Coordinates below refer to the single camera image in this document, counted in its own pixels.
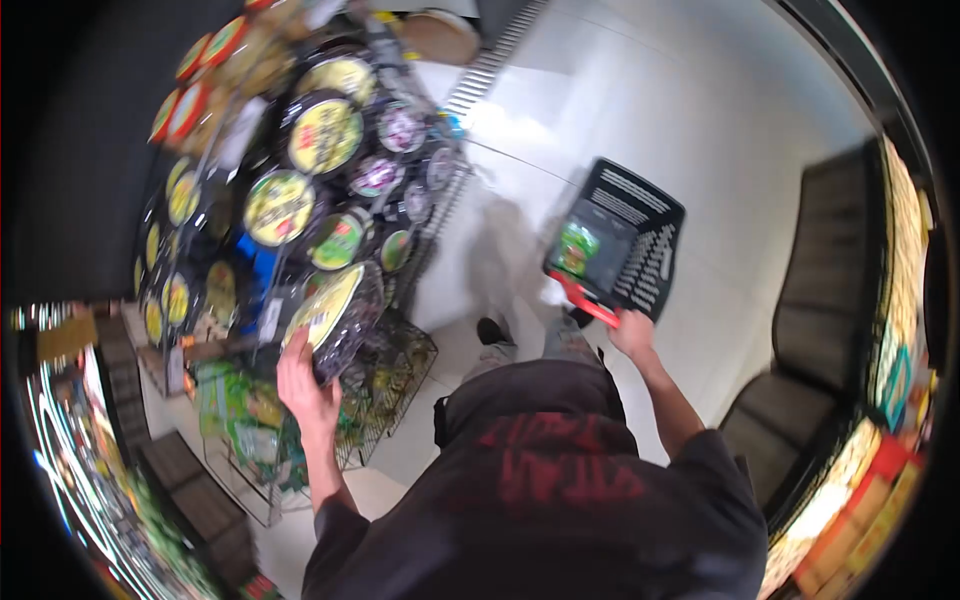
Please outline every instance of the black t-shirt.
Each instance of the black t-shirt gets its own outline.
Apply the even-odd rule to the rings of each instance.
[[[461,386],[449,444],[388,514],[317,514],[303,597],[756,598],[766,525],[720,434],[640,460],[611,382],[540,360]]]

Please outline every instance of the red basket handle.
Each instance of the red basket handle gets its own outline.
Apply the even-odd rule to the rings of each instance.
[[[614,329],[620,327],[619,317],[614,315],[609,310],[601,308],[599,305],[587,300],[587,297],[584,295],[584,286],[580,285],[569,276],[566,276],[559,271],[551,271],[549,274],[552,278],[561,283],[561,285],[564,287],[564,291],[566,292],[566,298],[570,300],[574,306],[583,310],[587,314],[596,317]]]

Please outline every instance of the orange lid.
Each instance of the orange lid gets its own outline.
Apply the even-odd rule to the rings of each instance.
[[[150,137],[147,138],[148,142],[158,142],[166,137],[167,127],[170,125],[170,117],[174,113],[174,106],[177,104],[179,97],[180,91],[175,89],[170,92],[166,100],[163,101],[163,104],[160,105],[160,110],[156,112],[156,117],[154,117],[154,124],[150,127]]]
[[[200,113],[204,111],[206,97],[209,95],[210,86],[204,82],[196,82],[186,88],[170,117],[168,133],[171,139],[183,139],[193,129]]]
[[[185,82],[190,79],[193,72],[197,70],[197,67],[200,65],[200,56],[204,53],[206,44],[210,41],[211,37],[213,37],[213,34],[206,34],[194,42],[194,44],[190,46],[190,49],[186,51],[186,55],[184,55],[183,60],[180,61],[180,66],[177,67],[178,82]]]
[[[200,57],[200,64],[207,66],[223,62],[233,54],[233,50],[247,32],[247,27],[246,16],[238,16],[224,25],[223,29],[217,32],[217,35],[206,45]]]

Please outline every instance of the green snack package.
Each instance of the green snack package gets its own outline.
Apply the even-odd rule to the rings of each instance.
[[[564,225],[560,234],[560,256],[556,265],[576,277],[584,276],[587,261],[600,249],[600,240],[589,229],[572,221]]]

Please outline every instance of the black shoe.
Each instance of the black shoe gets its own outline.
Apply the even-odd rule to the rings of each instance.
[[[574,308],[566,314],[577,322],[577,326],[580,327],[581,331],[583,331],[587,325],[593,323],[593,315],[582,308]]]
[[[507,336],[503,335],[503,329],[490,317],[484,317],[477,322],[477,337],[484,346],[508,341]]]

